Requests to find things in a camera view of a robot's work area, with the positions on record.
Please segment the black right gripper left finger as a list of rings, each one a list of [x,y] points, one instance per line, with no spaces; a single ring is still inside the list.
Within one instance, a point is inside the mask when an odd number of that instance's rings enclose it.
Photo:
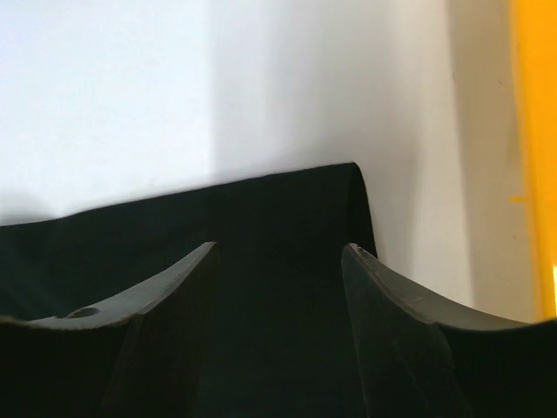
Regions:
[[[217,277],[206,242],[63,318],[2,318],[2,416],[193,416]]]

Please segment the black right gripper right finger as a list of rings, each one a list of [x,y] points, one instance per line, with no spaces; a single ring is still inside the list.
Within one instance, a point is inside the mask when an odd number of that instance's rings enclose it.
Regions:
[[[341,263],[369,416],[555,416],[554,320],[466,307],[354,244]]]

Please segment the black t-shirt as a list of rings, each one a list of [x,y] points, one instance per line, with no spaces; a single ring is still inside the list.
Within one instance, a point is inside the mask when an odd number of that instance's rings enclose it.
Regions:
[[[363,416],[341,254],[375,244],[353,163],[4,226],[1,320],[63,318],[206,242],[218,277],[191,417]]]

